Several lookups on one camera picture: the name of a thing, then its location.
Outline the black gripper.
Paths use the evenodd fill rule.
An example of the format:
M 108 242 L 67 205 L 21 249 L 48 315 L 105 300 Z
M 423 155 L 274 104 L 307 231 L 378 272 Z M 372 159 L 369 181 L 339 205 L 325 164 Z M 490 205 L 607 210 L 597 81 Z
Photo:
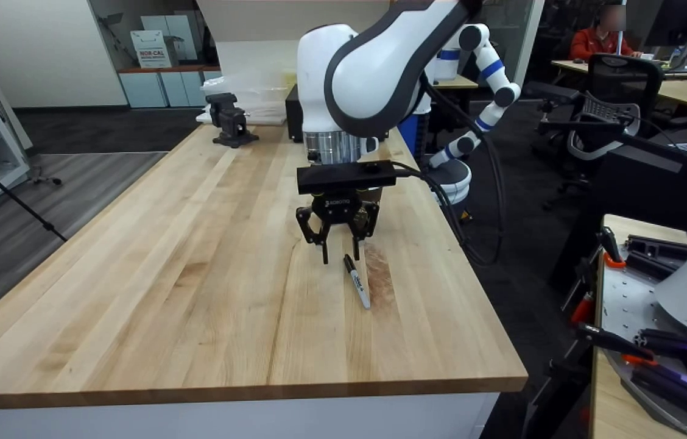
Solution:
M 308 207 L 294 210 L 294 220 L 307 242 L 322 242 L 324 264 L 329 264 L 329 230 L 346 224 L 353 238 L 353 260 L 359 260 L 359 238 L 374 231 L 378 211 L 378 190 L 317 192 Z

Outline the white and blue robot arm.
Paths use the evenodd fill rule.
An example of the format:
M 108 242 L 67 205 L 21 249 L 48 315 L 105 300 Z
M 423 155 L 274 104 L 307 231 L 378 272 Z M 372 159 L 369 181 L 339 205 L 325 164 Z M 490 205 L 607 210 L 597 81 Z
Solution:
M 460 136 L 425 155 L 428 183 L 443 205 L 458 205 L 468 197 L 473 170 L 463 155 L 473 154 L 482 144 L 482 138 L 521 96 L 521 86 L 506 79 L 504 64 L 491 46 L 490 30 L 485 24 L 464 24 L 456 35 L 456 49 L 460 49 L 468 64 L 474 65 L 474 76 L 491 90 L 491 99 L 476 118 L 464 120 L 464 131 Z

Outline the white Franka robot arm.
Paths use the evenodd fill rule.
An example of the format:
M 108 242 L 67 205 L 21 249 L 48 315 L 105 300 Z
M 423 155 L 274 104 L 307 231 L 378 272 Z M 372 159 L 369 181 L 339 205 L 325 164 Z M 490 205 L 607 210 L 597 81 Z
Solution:
M 305 31 L 296 42 L 296 97 L 307 166 L 296 190 L 308 196 L 294 210 L 307 244 L 322 249 L 346 224 L 353 244 L 374 231 L 379 199 L 372 197 L 400 179 L 393 161 L 359 164 L 348 148 L 387 135 L 421 102 L 425 65 L 469 24 L 482 0 L 431 0 L 390 8 L 374 24 L 356 31 L 333 21 Z

